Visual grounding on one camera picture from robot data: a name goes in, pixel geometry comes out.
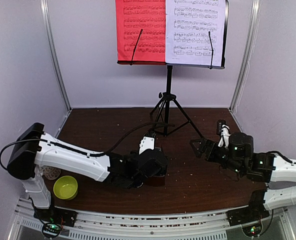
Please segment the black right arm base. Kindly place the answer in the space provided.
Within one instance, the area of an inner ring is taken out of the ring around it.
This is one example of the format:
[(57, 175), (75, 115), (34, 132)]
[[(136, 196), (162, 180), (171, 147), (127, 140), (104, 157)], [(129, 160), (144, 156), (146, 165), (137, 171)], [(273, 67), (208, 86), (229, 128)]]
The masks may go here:
[(251, 202), (246, 207), (227, 211), (230, 226), (243, 225), (270, 216), (270, 212), (265, 209), (262, 202)]

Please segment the brown wooden metronome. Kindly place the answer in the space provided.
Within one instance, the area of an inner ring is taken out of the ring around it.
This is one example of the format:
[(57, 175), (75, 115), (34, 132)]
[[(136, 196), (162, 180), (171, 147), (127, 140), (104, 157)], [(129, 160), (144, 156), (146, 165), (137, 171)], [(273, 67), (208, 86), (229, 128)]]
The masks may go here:
[(146, 175), (144, 184), (150, 187), (162, 187), (165, 185), (165, 176), (168, 170), (168, 158), (161, 147), (145, 150), (148, 156), (143, 170)]

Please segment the white sheet music page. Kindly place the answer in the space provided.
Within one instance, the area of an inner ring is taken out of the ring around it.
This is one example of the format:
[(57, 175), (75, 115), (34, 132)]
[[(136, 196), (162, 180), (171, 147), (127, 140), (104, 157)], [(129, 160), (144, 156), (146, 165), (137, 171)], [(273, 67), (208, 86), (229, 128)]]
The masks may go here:
[(165, 62), (222, 69), (229, 3), (226, 0), (168, 0)]

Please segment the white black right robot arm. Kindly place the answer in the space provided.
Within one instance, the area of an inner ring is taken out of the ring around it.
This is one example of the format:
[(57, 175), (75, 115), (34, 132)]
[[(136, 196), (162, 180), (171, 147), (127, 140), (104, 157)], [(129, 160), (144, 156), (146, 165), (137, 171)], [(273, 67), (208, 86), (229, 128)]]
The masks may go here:
[[(234, 171), (239, 177), (253, 182), (296, 183), (296, 160), (279, 151), (254, 152), (253, 137), (242, 132), (221, 137), (222, 141), (201, 138), (190, 141), (196, 157), (205, 157), (208, 162), (218, 163), (222, 168)], [(252, 194), (252, 201), (244, 209), (244, 217), (254, 221), (263, 209), (296, 205), (296, 186), (281, 189), (265, 189)]]

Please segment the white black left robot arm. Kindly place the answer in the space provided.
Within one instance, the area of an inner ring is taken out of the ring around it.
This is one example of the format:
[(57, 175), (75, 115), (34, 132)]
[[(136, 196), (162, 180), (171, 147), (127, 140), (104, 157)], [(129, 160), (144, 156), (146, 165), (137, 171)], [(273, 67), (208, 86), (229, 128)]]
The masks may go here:
[(121, 155), (111, 150), (97, 152), (63, 142), (44, 132), (43, 128), (43, 124), (35, 122), (12, 143), (6, 170), (21, 180), (34, 206), (49, 222), (57, 221), (60, 212), (51, 204), (51, 193), (41, 176), (41, 166), (126, 189), (140, 187), (152, 177), (163, 177), (167, 171), (168, 160), (155, 146), (152, 131), (140, 141), (137, 152)]

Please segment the red sheet music page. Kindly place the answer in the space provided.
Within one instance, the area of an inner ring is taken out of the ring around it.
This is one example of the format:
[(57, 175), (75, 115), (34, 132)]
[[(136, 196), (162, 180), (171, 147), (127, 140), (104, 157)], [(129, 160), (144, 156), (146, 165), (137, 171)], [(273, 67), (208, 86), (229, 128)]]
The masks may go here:
[(117, 0), (116, 32), (119, 62), (165, 62), (164, 0)]

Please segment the black perforated music stand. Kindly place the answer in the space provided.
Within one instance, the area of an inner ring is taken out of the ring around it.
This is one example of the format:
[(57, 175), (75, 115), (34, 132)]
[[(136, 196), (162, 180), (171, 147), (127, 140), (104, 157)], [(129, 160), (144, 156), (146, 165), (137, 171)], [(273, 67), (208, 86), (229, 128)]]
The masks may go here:
[[(166, 64), (166, 62), (145, 62), (145, 61), (135, 61), (135, 62), (119, 62), (120, 65), (165, 65), (167, 67), (167, 83), (166, 83), (166, 91), (159, 94), (159, 102), (150, 112), (150, 116), (154, 117), (156, 121), (163, 121), (167, 123), (169, 121), (169, 113), (170, 113), (170, 105), (178, 105), (177, 98), (174, 94), (171, 93), (171, 82), (172, 82), (172, 70), (174, 66), (192, 66), (192, 67), (201, 67), (195, 65), (173, 65)], [(222, 70), (224, 68), (207, 68), (207, 69), (219, 69)]]

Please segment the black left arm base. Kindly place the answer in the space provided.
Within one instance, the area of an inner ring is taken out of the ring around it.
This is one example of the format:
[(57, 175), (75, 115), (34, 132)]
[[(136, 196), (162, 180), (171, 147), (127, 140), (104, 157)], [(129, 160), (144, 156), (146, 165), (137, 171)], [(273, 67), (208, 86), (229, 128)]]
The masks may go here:
[(74, 227), (77, 212), (57, 207), (51, 207), (49, 209), (35, 208), (33, 216), (43, 223), (54, 223), (60, 226)]

